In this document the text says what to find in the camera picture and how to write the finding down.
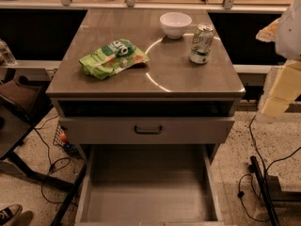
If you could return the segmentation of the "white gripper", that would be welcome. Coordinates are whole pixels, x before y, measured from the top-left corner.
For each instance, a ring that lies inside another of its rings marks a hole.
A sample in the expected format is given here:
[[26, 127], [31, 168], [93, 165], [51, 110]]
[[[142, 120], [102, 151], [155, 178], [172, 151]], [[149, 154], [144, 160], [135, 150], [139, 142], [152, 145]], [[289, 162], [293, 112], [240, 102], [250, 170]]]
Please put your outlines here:
[[[282, 13], [265, 28], [256, 39], [274, 42], [276, 52], [293, 60], [301, 60], [301, 0], [294, 0]], [[280, 117], [301, 95], [301, 62], [286, 61], [273, 68], [267, 75], [259, 105], [259, 115], [276, 119]]]

